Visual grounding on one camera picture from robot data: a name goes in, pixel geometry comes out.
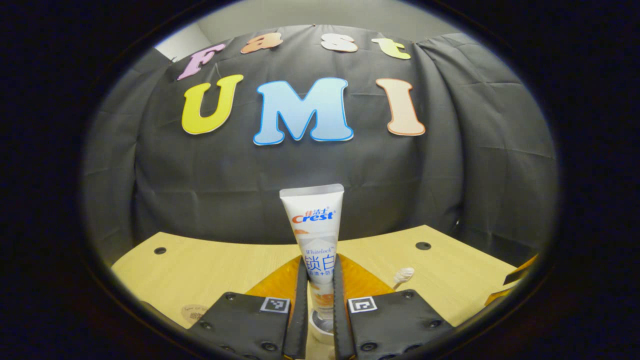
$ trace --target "letter m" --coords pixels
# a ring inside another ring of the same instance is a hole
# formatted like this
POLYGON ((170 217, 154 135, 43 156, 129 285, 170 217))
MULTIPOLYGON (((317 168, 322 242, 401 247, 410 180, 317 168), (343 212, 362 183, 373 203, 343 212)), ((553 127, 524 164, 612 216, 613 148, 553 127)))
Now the letter m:
POLYGON ((302 100, 286 81, 262 84, 257 89, 263 98, 262 119, 253 142, 256 145, 281 143, 284 132, 278 128, 279 117, 291 137, 298 141, 314 114, 316 126, 310 132, 312 139, 322 142, 350 140, 353 130, 347 126, 342 98, 347 85, 345 79, 318 79, 302 100))

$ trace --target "toothpaste tube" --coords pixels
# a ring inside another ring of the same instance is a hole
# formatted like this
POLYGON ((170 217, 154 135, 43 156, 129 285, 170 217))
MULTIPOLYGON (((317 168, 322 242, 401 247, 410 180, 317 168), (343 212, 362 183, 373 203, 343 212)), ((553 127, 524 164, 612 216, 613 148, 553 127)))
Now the toothpaste tube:
POLYGON ((280 190, 307 265, 313 308, 325 320, 333 319, 333 265, 343 194, 341 184, 280 190))

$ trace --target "small white object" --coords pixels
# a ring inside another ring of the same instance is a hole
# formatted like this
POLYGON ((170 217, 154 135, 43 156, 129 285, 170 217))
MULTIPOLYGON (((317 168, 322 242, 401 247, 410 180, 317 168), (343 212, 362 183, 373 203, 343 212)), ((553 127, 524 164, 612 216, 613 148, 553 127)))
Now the small white object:
POLYGON ((413 273, 415 273, 414 268, 402 268, 398 270, 396 276, 394 276, 394 282, 396 283, 396 285, 394 286, 394 290, 398 289, 398 286, 400 286, 400 284, 409 281, 413 277, 413 273))

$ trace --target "sticker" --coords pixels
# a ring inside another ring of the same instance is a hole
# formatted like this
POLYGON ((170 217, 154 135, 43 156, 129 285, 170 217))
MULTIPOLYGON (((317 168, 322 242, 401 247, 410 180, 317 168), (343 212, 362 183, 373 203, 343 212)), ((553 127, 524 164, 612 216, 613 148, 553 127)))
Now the sticker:
POLYGON ((198 322, 198 320, 209 310, 208 307, 204 305, 185 305, 182 307, 182 317, 191 325, 198 322))
POLYGON ((341 34, 324 34, 320 45, 327 50, 344 51, 347 53, 353 53, 358 51, 358 46, 354 44, 353 40, 348 35, 341 34))
POLYGON ((211 87, 210 83, 196 85, 184 92, 184 109, 182 110, 182 128, 189 134, 204 134, 222 126, 231 115, 231 105, 234 102, 236 85, 242 81, 244 76, 226 76, 216 83, 220 86, 220 96, 218 97, 218 107, 216 111, 208 117, 200 115, 200 107, 204 93, 211 87))
POLYGON ((404 45, 394 42, 389 38, 375 38, 371 39, 371 41, 378 43, 380 45, 380 49, 383 53, 397 59, 408 60, 411 58, 411 55, 407 53, 401 53, 400 49, 404 49, 404 45))
POLYGON ((196 74, 198 71, 200 71, 200 65, 205 65, 206 63, 208 63, 211 58, 213 58, 213 55, 216 53, 216 51, 220 51, 224 48, 225 44, 220 44, 191 55, 191 60, 187 64, 187 67, 184 69, 184 72, 180 76, 178 76, 178 81, 196 74))
POLYGON ((243 54, 252 53, 254 51, 258 51, 260 49, 269 49, 270 47, 275 47, 282 44, 282 40, 280 37, 282 34, 280 33, 268 33, 264 35, 260 35, 246 42, 246 46, 240 50, 243 54))
POLYGON ((262 94, 260 131, 253 137, 255 145, 274 145, 284 140, 284 132, 278 128, 282 119, 289 134, 299 141, 305 134, 311 118, 316 115, 316 126, 311 138, 316 141, 347 141, 353 130, 347 126, 344 114, 345 79, 321 78, 311 86, 304 100, 286 81, 272 81, 258 87, 262 94))
POLYGON ((413 86, 398 79, 377 79, 376 84, 385 89, 391 107, 391 121, 387 124, 389 132, 404 136, 424 134, 426 128, 418 121, 409 95, 413 86))
POLYGON ((277 297, 267 297, 262 303, 260 311, 269 311, 270 313, 289 313, 289 299, 279 299, 277 297))
POLYGON ((376 302, 373 301, 373 298, 368 296, 349 299, 349 309, 351 313, 363 313, 364 311, 377 310, 378 307, 376 306, 376 302))

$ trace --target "black fabric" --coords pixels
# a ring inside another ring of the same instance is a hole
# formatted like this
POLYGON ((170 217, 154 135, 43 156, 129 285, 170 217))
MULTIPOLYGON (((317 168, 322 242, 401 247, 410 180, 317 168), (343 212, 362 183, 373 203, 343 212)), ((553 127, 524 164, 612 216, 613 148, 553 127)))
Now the black fabric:
POLYGON ((158 231, 294 243, 279 190, 328 183, 345 187, 340 240, 421 224, 453 234, 460 221, 461 241, 519 265, 546 239, 557 197, 547 125, 522 82, 469 37, 412 44, 375 31, 319 25, 265 29, 224 44, 200 72, 181 81, 175 79, 188 57, 136 77, 126 96, 119 95, 119 103, 137 106, 128 115, 97 115, 90 142, 101 151, 87 158, 85 197, 108 261, 158 231), (249 39, 273 31, 282 34, 280 46, 240 53, 249 39), (326 50, 320 46, 324 33, 349 35, 359 50, 326 50), (412 58, 384 54, 371 42, 382 37, 404 44, 412 58), (211 83, 201 109, 209 115, 218 103, 217 80, 233 74, 244 79, 226 123, 211 133, 186 133, 180 121, 184 92, 211 83), (313 119, 298 142, 287 133, 278 145, 253 144, 262 110, 259 85, 284 80, 304 97, 325 77, 349 83, 344 109, 352 140, 316 142, 308 135, 313 119), (387 131, 390 108, 375 83, 379 78, 413 85, 426 134, 387 131), (100 171, 111 177, 96 176, 100 171))

